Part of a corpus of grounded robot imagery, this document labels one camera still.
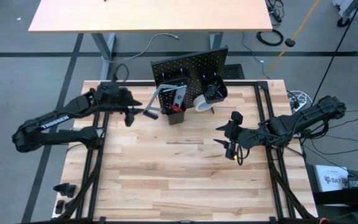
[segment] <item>metal stand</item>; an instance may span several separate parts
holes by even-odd
[[[209,47],[212,49],[221,48],[223,32],[209,32]]]
[[[102,72],[100,75],[100,80],[107,80],[110,69],[111,69],[111,63],[108,61],[112,59],[111,52],[112,52],[112,48],[114,47],[114,40],[116,39],[116,34],[111,33],[109,35],[107,42],[104,39],[103,34],[101,34],[101,33],[91,34],[91,36],[92,36],[96,46],[98,46],[98,49],[100,51],[100,54],[102,55],[102,58],[104,59],[103,65],[102,65]]]

